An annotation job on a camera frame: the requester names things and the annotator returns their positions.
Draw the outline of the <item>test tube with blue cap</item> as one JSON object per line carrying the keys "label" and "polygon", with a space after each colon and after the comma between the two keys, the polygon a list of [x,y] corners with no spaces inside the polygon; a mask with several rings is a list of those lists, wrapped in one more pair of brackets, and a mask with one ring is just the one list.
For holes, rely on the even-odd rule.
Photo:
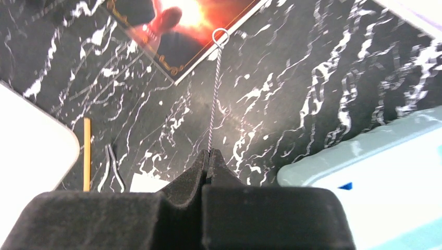
{"label": "test tube with blue cap", "polygon": [[353,189],[353,183],[352,183],[352,182],[349,182],[349,183],[346,183],[346,184],[344,184],[344,185],[339,186],[338,188],[341,189],[341,190],[347,190],[347,191],[349,191],[349,190],[352,190],[352,189]]}

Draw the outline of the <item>test tube brush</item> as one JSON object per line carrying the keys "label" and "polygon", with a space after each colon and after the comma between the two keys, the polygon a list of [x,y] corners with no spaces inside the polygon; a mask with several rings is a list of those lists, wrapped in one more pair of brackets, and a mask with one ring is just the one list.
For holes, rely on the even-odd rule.
{"label": "test tube brush", "polygon": [[228,43],[230,39],[230,35],[225,28],[217,28],[212,32],[212,40],[214,45],[217,48],[217,57],[216,57],[216,67],[215,67],[215,84],[212,98],[212,107],[211,107],[211,115],[210,115],[210,124],[208,128],[208,151],[212,150],[213,145],[213,130],[214,130],[214,120],[215,120],[215,112],[216,105],[218,100],[218,91],[221,83],[220,80],[220,66],[221,66],[221,58],[222,51],[224,46]]}

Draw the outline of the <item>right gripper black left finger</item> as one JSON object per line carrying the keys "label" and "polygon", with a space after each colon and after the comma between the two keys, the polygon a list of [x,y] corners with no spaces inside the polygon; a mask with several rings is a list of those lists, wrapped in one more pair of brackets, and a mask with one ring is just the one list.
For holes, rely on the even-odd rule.
{"label": "right gripper black left finger", "polygon": [[2,249],[200,249],[209,153],[155,193],[45,192],[21,212]]}

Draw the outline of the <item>teal plastic bin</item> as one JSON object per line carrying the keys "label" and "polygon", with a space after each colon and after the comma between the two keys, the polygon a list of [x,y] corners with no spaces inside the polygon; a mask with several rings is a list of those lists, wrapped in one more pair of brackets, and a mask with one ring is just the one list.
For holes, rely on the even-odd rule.
{"label": "teal plastic bin", "polygon": [[277,182],[332,191],[357,249],[441,249],[441,107],[283,166]]}

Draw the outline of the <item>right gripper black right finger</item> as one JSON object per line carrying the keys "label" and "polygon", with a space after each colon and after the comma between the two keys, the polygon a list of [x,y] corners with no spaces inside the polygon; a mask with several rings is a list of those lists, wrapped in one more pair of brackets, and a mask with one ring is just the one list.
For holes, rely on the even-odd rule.
{"label": "right gripper black right finger", "polygon": [[337,196],[316,187],[247,186],[210,152],[202,187],[205,249],[355,249]]}

